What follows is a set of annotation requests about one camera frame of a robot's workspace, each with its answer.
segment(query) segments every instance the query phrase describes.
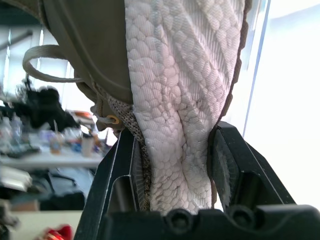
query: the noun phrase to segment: bottle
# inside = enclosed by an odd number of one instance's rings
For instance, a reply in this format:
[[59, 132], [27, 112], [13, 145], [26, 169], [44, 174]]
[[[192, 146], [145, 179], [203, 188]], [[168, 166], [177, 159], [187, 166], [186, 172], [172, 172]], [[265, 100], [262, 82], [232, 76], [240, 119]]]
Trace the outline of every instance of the bottle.
[[95, 146], [94, 136], [91, 134], [83, 134], [82, 143], [81, 143], [81, 151], [84, 157], [90, 157], [91, 152]]
[[13, 114], [13, 118], [11, 121], [11, 128], [12, 128], [12, 140], [15, 144], [19, 144], [21, 142], [21, 135], [22, 135], [22, 121], [20, 117]]
[[4, 117], [0, 124], [0, 152], [6, 154], [11, 150], [12, 127], [8, 117]]

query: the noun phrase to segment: red object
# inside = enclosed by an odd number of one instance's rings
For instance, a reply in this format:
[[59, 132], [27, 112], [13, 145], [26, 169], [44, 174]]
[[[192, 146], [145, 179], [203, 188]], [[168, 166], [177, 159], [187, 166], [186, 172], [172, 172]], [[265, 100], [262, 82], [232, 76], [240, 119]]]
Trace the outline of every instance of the red object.
[[48, 229], [41, 240], [72, 240], [73, 232], [70, 225], [63, 225], [58, 229]]

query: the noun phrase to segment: blurred background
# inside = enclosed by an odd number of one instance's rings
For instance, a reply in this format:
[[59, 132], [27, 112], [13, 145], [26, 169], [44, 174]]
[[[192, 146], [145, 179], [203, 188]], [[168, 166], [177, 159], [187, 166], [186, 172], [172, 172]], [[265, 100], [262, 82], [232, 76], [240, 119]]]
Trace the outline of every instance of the blurred background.
[[[57, 42], [34, 19], [25, 18], [22, 26], [9, 15], [2, 7], [0, 85], [14, 94], [26, 75], [25, 52]], [[248, 24], [240, 78], [223, 120], [236, 126], [268, 160], [298, 204], [320, 209], [320, 193], [314, 190], [320, 183], [320, 0], [254, 0]], [[66, 60], [42, 58], [33, 64], [46, 74], [73, 77]], [[48, 85], [31, 80], [35, 88]], [[75, 83], [52, 86], [60, 94], [63, 109], [90, 111], [93, 102]], [[112, 136], [108, 139], [110, 145], [116, 141]]]

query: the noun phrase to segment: chair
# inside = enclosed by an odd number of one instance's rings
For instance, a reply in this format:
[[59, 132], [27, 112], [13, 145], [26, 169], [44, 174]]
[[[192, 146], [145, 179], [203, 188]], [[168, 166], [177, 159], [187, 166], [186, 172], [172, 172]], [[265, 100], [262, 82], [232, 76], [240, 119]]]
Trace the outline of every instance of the chair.
[[72, 177], [68, 177], [68, 176], [61, 175], [59, 173], [51, 172], [50, 169], [36, 170], [36, 171], [32, 172], [32, 175], [34, 175], [35, 177], [38, 177], [38, 178], [45, 179], [48, 182], [52, 193], [56, 192], [54, 185], [52, 183], [52, 178], [69, 180], [72, 182], [72, 185], [74, 187], [77, 185], [76, 180], [74, 180]]

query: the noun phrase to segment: black holder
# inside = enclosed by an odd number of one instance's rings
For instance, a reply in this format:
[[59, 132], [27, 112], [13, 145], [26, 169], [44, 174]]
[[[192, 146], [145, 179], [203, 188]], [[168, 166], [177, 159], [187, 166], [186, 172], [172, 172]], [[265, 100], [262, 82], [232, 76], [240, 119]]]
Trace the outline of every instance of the black holder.
[[140, 211], [139, 149], [124, 130], [96, 171], [74, 240], [319, 239], [319, 211], [296, 205], [266, 159], [234, 126], [220, 122], [208, 139], [208, 173], [224, 212]]

